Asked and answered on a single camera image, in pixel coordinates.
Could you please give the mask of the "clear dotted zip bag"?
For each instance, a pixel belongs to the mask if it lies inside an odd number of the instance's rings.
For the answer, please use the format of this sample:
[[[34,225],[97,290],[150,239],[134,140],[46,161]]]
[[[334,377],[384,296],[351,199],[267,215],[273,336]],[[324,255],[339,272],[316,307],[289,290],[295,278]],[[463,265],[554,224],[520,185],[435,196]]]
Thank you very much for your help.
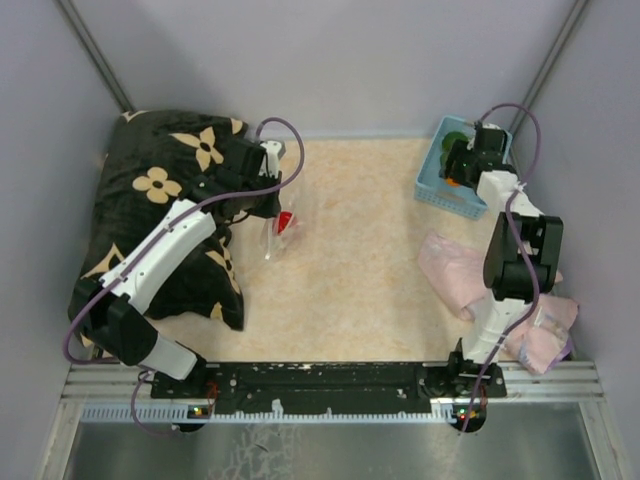
[[[266,261],[276,261],[294,248],[304,236],[312,218],[312,192],[305,173],[279,193],[281,211],[264,223],[261,248]]]

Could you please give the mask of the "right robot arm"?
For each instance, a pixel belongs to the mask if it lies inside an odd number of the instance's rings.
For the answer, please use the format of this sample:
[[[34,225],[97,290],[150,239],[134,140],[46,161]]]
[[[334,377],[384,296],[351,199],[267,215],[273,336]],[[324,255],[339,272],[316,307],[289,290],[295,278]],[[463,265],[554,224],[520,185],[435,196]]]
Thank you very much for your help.
[[[480,304],[473,332],[460,341],[466,360],[446,372],[448,387],[461,396],[481,385],[476,364],[491,363],[510,328],[531,316],[539,296],[553,288],[558,268],[563,221],[530,201],[504,162],[507,140],[504,130],[477,122],[471,137],[454,131],[441,143],[440,176],[473,190],[496,215],[482,271],[490,295]]]

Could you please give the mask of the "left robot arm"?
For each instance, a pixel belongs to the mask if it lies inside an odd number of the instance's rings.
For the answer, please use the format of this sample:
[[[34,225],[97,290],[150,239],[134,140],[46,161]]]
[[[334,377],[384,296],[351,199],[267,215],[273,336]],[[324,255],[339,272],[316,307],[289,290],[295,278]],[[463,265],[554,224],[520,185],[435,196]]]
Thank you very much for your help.
[[[161,335],[144,317],[173,272],[218,222],[245,211],[270,219],[280,213],[280,169],[285,146],[277,140],[231,142],[214,175],[195,178],[156,227],[114,267],[76,283],[72,326],[127,366],[147,367],[172,378],[194,397],[208,384],[204,359]]]

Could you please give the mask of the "red toy apple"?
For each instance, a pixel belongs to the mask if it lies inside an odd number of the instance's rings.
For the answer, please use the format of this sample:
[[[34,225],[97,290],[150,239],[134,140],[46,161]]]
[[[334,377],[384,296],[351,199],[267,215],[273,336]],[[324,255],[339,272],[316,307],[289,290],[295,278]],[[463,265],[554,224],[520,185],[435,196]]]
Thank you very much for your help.
[[[277,219],[275,232],[278,236],[295,228],[298,224],[298,217],[290,211],[282,211]]]

